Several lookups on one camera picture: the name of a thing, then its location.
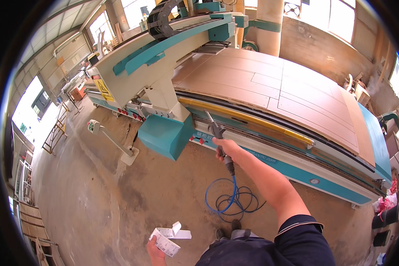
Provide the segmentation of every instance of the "yellow bar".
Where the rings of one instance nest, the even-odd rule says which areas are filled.
[[[251,122],[251,123],[257,124],[257,125],[261,125],[263,127],[266,127],[267,129],[282,133],[282,134],[284,134],[286,136],[290,136],[293,139],[301,141],[301,142],[303,142],[303,143],[305,143],[305,144],[307,144],[309,146],[315,146],[315,141],[311,140],[310,138],[307,138],[305,136],[297,134],[296,132],[293,132],[293,131],[285,129],[285,128],[281,127],[281,126],[272,124],[270,122],[258,119],[256,117],[253,117],[253,116],[250,116],[250,115],[247,115],[247,114],[243,114],[243,113],[240,113],[240,112],[237,112],[237,111],[234,111],[234,110],[231,110],[231,109],[227,109],[225,107],[217,106],[217,105],[214,105],[214,104],[208,104],[208,103],[204,103],[204,102],[197,101],[197,100],[192,100],[192,99],[187,99],[187,98],[179,98],[179,102],[181,102],[182,104],[190,104],[190,105],[193,105],[193,106],[202,107],[204,109],[214,110],[214,111],[217,111],[217,112],[220,112],[220,113],[223,113],[223,114],[229,114],[229,115],[231,115],[233,117],[236,117],[236,118],[245,120],[247,122]]]

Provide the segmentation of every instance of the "wooden frame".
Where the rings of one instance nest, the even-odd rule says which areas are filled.
[[[42,148],[45,149],[49,154],[55,155],[53,149],[56,147],[56,144],[59,142],[63,135],[65,135],[65,137],[68,137],[68,135],[65,134],[65,126],[68,112],[68,106],[64,102],[62,102],[56,123],[42,146]]]

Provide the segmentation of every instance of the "black shirt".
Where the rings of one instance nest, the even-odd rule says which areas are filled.
[[[312,216],[295,215],[282,224],[275,242],[257,237],[217,241],[196,266],[335,266],[322,228]]]

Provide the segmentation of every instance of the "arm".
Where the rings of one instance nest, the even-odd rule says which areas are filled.
[[[152,266],[167,266],[167,263],[165,263],[165,253],[155,246],[155,242],[156,236],[153,236],[148,244],[146,244],[151,264]]]
[[[278,227],[294,215],[310,215],[302,198],[282,173],[261,162],[232,140],[219,140],[213,137],[213,142],[222,146],[224,152],[232,157],[232,160],[254,181],[262,196],[276,210]],[[223,160],[218,152],[216,157]]]

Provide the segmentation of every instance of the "concrete floor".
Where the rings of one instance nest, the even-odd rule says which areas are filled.
[[[171,265],[194,265],[214,240],[214,230],[230,224],[222,222],[204,203],[207,186],[217,178],[229,177],[215,152],[188,143],[175,162],[147,149],[140,140],[134,144],[140,154],[132,166],[121,160],[121,152],[105,136],[87,130],[90,119],[98,120],[126,146],[131,145],[140,122],[115,118],[111,111],[94,108],[88,98],[82,112],[67,121],[67,139],[55,148],[56,156],[36,149],[33,158],[33,188],[49,237],[59,244],[66,265],[149,265],[148,237],[155,227],[171,227],[180,221],[191,230],[191,240],[174,240],[181,246]],[[128,124],[130,132],[125,139]],[[263,198],[238,167],[237,183],[248,186]],[[364,265],[375,235],[371,205],[360,210],[351,204],[293,183],[311,214],[325,224],[324,236],[337,265]],[[230,187],[218,189],[230,192]],[[268,205],[246,214],[244,228],[273,240],[277,234],[275,211]]]

